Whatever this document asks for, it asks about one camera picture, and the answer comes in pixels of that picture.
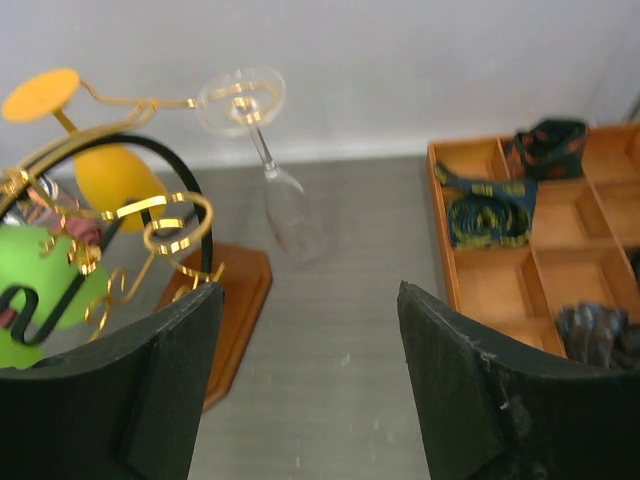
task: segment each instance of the gray tabletop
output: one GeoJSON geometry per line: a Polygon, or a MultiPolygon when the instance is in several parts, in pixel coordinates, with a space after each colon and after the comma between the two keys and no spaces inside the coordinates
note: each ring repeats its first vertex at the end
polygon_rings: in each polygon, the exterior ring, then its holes
{"type": "MultiPolygon", "coordinates": [[[[275,245],[260,167],[196,172],[216,209],[215,237],[266,250],[274,282],[231,392],[202,417],[189,478],[429,478],[396,314],[401,280],[444,297],[425,159],[287,169],[328,235],[309,265],[275,245]]],[[[144,252],[133,238],[121,236],[108,261],[137,272],[144,252]]],[[[148,313],[168,278],[157,265],[110,328],[148,313]]]]}

